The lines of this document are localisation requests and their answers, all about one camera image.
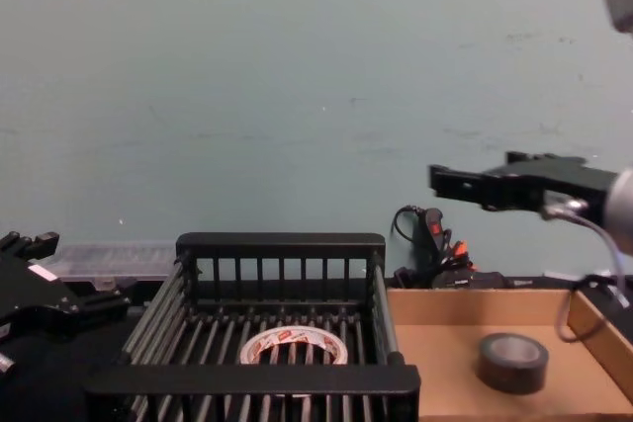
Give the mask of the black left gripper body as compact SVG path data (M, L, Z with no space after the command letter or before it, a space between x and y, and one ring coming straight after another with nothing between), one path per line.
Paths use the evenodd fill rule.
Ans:
M75 295L55 274L1 254L1 341L32 333L68 336L75 330Z

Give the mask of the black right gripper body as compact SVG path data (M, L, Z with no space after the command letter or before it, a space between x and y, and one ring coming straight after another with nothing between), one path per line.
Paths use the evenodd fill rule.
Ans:
M541 211L548 200L566 196L583 201L580 215L602 225L616 174L587 166L577 156L509 151L494 171L494 207L500 211Z

